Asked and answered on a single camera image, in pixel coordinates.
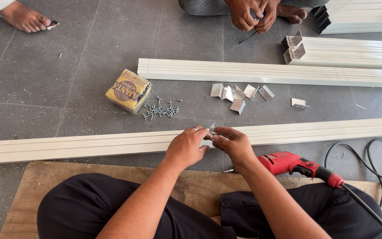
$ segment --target metal bracket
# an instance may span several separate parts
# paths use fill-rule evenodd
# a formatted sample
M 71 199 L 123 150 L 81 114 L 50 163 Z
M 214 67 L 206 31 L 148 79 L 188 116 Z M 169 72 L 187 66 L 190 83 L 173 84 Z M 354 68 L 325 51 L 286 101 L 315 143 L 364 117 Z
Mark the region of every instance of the metal bracket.
M 290 47 L 296 47 L 298 46 L 298 44 L 301 42 L 302 38 L 301 38 L 301 31 L 298 30 L 297 34 L 293 37 L 289 37 L 290 38 Z
M 289 52 L 290 52 L 290 55 L 292 55 L 291 57 L 292 59 L 300 59 L 306 53 L 306 51 L 304 50 L 303 43 L 300 44 L 300 46 L 297 48 L 289 48 Z
M 242 100 L 244 97 L 245 97 L 245 94 L 244 92 L 237 86 L 235 85 L 234 87 L 232 87 L 234 91 L 234 100 L 235 99 L 239 99 L 239 100 Z
M 262 86 L 262 88 L 260 88 L 260 90 L 258 91 L 262 95 L 262 97 L 265 99 L 265 101 L 269 101 L 270 99 L 272 99 L 272 97 L 275 96 L 266 85 Z
M 247 98 L 251 99 L 254 96 L 254 94 L 256 94 L 258 89 L 259 89 L 259 86 L 256 89 L 252 87 L 251 85 L 247 85 L 247 87 L 244 90 L 244 94 L 247 96 Z
M 219 97 L 222 99 L 222 93 L 223 93 L 223 84 L 213 84 L 212 85 L 212 91 L 210 92 L 211 97 Z
M 233 110 L 233 111 L 237 111 L 238 114 L 241 114 L 241 112 L 244 109 L 244 106 L 245 106 L 245 101 L 244 100 L 235 99 L 229 109 Z
M 234 102 L 234 92 L 235 90 L 233 90 L 230 86 L 224 87 L 222 97 L 220 99 L 223 100 L 226 98 L 229 101 Z
M 310 108 L 310 106 L 306 105 L 305 100 L 299 100 L 299 99 L 295 99 L 295 98 L 291 98 L 291 106 L 293 106 L 295 108 L 303 109 L 303 110 Z

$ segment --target plywood sheet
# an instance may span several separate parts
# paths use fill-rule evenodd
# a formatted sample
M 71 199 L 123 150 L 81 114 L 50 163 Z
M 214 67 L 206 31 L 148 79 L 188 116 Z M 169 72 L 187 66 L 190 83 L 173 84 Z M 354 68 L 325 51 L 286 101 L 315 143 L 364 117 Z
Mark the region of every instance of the plywood sheet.
M 36 212 L 41 199 L 51 188 L 73 175 L 103 173 L 118 179 L 142 183 L 153 170 L 153 168 L 66 162 L 30 162 L 5 220 L 0 239 L 38 238 Z M 318 179 L 295 177 L 278 177 L 278 180 L 285 188 L 321 182 Z M 347 182 L 378 199 L 378 183 Z M 205 215 L 216 216 L 220 215 L 220 194 L 249 190 L 247 182 L 239 174 L 184 171 L 178 178 L 172 197 L 203 212 Z

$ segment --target electric drill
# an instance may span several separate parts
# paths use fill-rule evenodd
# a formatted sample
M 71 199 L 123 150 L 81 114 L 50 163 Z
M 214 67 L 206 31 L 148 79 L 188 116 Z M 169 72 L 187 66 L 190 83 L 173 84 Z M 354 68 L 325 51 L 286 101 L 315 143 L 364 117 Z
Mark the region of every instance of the electric drill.
M 299 155 L 290 152 L 278 152 L 257 157 L 257 159 L 271 172 L 273 175 L 289 172 L 299 172 L 300 174 L 310 178 L 320 178 L 331 187 L 341 187 L 344 180 L 319 164 L 309 161 Z

